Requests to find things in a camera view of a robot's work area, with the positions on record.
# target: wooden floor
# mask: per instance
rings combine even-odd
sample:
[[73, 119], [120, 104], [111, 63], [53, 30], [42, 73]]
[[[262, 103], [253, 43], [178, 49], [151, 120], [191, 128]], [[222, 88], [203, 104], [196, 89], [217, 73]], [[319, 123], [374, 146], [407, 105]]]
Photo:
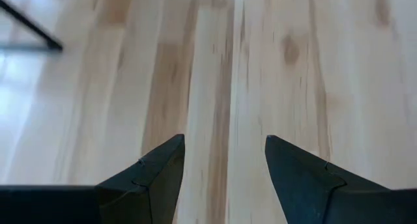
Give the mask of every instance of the wooden floor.
[[[65, 44], [0, 53], [0, 182], [95, 184], [186, 134], [177, 223], [285, 223], [268, 134], [417, 187], [417, 0], [10, 0]], [[5, 14], [0, 41], [37, 41]]]

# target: wood knot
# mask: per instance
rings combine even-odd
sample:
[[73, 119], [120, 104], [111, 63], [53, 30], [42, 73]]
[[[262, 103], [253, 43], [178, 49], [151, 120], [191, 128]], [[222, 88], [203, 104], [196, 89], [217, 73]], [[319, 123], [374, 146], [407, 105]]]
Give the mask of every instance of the wood knot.
[[300, 48], [298, 48], [296, 42], [291, 35], [287, 35], [282, 40], [282, 46], [284, 51], [284, 61], [287, 65], [294, 65], [298, 57], [300, 56]]

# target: black plastic part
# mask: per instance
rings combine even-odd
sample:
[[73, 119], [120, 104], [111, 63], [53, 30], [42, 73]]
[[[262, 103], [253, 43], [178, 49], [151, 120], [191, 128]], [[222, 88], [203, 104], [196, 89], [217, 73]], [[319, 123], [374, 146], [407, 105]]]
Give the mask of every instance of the black plastic part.
[[415, 189], [389, 190], [273, 135], [265, 155], [288, 224], [417, 223]]
[[184, 155], [176, 135], [97, 186], [0, 186], [0, 223], [171, 224]]
[[32, 45], [32, 44], [7, 44], [0, 45], [0, 49], [14, 50], [14, 51], [51, 51], [51, 52], [62, 52], [63, 45], [51, 35], [48, 35], [40, 26], [36, 25], [35, 22], [29, 20], [21, 12], [7, 3], [5, 0], [0, 0], [0, 8], [4, 9], [10, 14], [16, 21], [20, 22], [39, 37], [45, 41], [45, 46]]

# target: black metal rod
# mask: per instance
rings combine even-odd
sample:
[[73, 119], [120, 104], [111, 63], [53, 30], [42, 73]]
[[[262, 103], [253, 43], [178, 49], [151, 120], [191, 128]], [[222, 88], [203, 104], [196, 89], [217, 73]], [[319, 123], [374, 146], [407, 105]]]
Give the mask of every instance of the black metal rod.
[[5, 0], [0, 0], [0, 7], [9, 13], [15, 20], [19, 21], [24, 26], [28, 27], [30, 30], [42, 37], [46, 41], [46, 45], [50, 50], [63, 50], [63, 46], [56, 38], [52, 38], [51, 35], [48, 35], [46, 32], [44, 32], [38, 25], [35, 25], [33, 21], [29, 20], [21, 12], [18, 12], [16, 8], [13, 8]]

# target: hardwood floorboard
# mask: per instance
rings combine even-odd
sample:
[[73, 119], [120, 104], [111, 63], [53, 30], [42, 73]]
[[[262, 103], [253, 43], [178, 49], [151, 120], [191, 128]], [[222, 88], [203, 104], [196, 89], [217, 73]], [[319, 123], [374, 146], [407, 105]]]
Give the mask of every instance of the hardwood floorboard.
[[[286, 223], [274, 134], [417, 187], [416, 0], [9, 0], [65, 45], [0, 53], [0, 183], [96, 184], [186, 135], [174, 223]], [[0, 14], [0, 41], [42, 42]]]

